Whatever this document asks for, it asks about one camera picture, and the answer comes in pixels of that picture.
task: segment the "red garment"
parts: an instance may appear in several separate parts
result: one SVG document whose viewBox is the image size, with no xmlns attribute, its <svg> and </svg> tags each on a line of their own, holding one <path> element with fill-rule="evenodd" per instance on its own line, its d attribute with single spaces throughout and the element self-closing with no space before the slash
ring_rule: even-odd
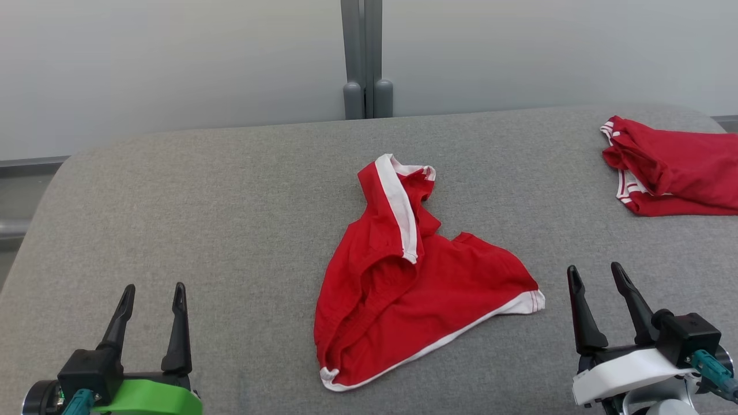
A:
<svg viewBox="0 0 738 415">
<path fill-rule="evenodd" d="M 654 130 L 620 117 L 600 128 L 617 198 L 642 216 L 737 215 L 738 135 Z"/>
<path fill-rule="evenodd" d="M 385 154 L 359 181 L 367 208 L 328 264 L 315 313 L 326 388 L 358 388 L 493 315 L 543 309 L 538 284 L 510 252 L 468 233 L 435 234 L 441 223 L 421 204 L 432 167 Z"/>
</svg>

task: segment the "red fabric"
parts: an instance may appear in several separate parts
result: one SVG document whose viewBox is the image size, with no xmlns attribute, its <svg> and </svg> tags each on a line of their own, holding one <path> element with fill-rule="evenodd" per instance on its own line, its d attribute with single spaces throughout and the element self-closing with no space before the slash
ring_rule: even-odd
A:
<svg viewBox="0 0 738 415">
<path fill-rule="evenodd" d="M 510 252 L 468 233 L 452 241 L 436 235 L 441 223 L 421 204 L 433 189 L 431 167 L 411 166 L 417 170 L 404 176 L 391 170 L 390 160 L 396 162 L 385 154 L 359 172 L 366 211 L 348 226 L 317 302 L 321 377 L 335 391 L 442 346 L 434 343 L 488 313 L 504 313 L 500 307 L 528 313 L 544 306 L 536 281 Z M 399 179 L 396 188 L 383 185 L 382 168 Z M 403 244 L 388 195 L 410 203 L 416 256 Z M 524 298 L 510 304 L 518 296 Z"/>
<path fill-rule="evenodd" d="M 738 135 L 656 130 L 620 117 L 602 131 L 612 144 L 602 152 L 605 162 L 629 171 L 646 190 L 631 183 L 628 194 L 618 194 L 634 213 L 738 214 Z"/>
</svg>

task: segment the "teal connector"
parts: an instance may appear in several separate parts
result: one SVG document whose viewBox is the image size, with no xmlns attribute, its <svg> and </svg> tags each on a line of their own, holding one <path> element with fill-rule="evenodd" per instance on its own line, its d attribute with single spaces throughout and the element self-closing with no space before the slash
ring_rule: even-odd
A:
<svg viewBox="0 0 738 415">
<path fill-rule="evenodd" d="M 738 397 L 738 381 L 733 378 L 731 371 L 721 365 L 714 356 L 705 350 L 697 350 L 692 355 L 692 367 L 710 379 L 721 391 L 729 397 Z"/>
<path fill-rule="evenodd" d="M 89 389 L 80 389 L 61 415 L 89 415 L 93 406 L 94 393 Z"/>
</svg>

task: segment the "white wall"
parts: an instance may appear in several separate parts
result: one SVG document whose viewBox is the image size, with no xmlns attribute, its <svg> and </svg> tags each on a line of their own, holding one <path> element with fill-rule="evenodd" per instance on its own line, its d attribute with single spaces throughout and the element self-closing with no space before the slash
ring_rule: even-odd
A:
<svg viewBox="0 0 738 415">
<path fill-rule="evenodd" d="M 0 160 L 343 119 L 338 0 L 1 0 Z"/>
<path fill-rule="evenodd" d="M 622 101 L 738 114 L 736 0 L 384 0 L 395 116 Z"/>
</svg>

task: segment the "green plastic part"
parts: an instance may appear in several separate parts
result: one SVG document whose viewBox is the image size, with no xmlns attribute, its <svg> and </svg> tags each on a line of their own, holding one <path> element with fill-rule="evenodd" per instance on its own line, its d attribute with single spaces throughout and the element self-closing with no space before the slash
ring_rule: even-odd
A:
<svg viewBox="0 0 738 415">
<path fill-rule="evenodd" d="M 123 381 L 110 405 L 92 410 L 114 415 L 202 415 L 202 401 L 179 386 L 132 379 Z"/>
</svg>

